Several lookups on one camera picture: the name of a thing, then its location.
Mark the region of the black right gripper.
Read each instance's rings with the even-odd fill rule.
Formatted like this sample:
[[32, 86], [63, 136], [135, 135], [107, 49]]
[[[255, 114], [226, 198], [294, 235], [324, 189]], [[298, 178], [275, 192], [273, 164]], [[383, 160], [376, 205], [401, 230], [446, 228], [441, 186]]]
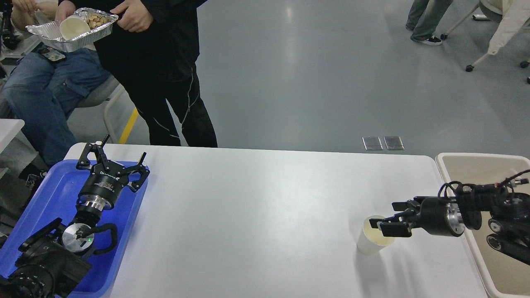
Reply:
[[413, 228], [422, 228], [435, 236], [456, 236], [464, 233], [462, 215], [454, 202], [442, 202], [437, 197], [414, 197], [405, 202], [392, 202], [395, 217], [412, 217], [410, 223], [390, 219], [370, 218], [371, 228], [386, 237], [409, 238]]

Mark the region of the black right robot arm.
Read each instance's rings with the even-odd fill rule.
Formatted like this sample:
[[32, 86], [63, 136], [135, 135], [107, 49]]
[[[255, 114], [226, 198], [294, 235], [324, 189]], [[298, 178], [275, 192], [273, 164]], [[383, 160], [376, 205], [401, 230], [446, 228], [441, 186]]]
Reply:
[[422, 228], [431, 235], [461, 236], [464, 230], [479, 230], [482, 213], [489, 212], [486, 237], [488, 245], [504, 255], [529, 264], [529, 194], [514, 188], [528, 184], [524, 170], [499, 183], [472, 184], [460, 181], [444, 183], [437, 196], [416, 196], [405, 202], [394, 202], [395, 214], [370, 219], [371, 228], [383, 236], [408, 238], [412, 229]]

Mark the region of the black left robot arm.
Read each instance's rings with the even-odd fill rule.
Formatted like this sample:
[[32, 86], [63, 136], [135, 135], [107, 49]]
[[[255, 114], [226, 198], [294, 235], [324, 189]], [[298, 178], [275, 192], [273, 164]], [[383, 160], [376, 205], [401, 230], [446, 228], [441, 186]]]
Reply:
[[145, 156], [112, 161], [88, 143], [53, 166], [1, 249], [2, 298], [100, 298], [142, 203]]

